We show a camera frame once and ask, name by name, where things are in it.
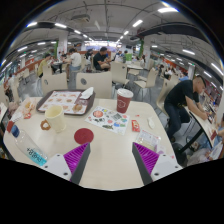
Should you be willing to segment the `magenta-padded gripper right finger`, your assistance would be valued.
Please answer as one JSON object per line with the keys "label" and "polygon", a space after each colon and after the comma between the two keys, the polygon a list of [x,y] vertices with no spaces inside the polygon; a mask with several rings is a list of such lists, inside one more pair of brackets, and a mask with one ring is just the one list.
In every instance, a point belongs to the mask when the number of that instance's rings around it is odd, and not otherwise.
{"label": "magenta-padded gripper right finger", "polygon": [[170,156],[158,154],[138,143],[133,143],[132,153],[144,185],[148,185],[182,169]]}

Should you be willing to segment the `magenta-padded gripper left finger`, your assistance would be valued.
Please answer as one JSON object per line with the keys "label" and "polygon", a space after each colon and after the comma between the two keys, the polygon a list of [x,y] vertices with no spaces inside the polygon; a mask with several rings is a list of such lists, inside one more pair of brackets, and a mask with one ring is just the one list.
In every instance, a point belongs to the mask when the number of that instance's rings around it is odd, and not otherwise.
{"label": "magenta-padded gripper left finger", "polygon": [[64,155],[55,154],[42,166],[42,169],[72,183],[79,184],[89,154],[90,144],[85,143]]}

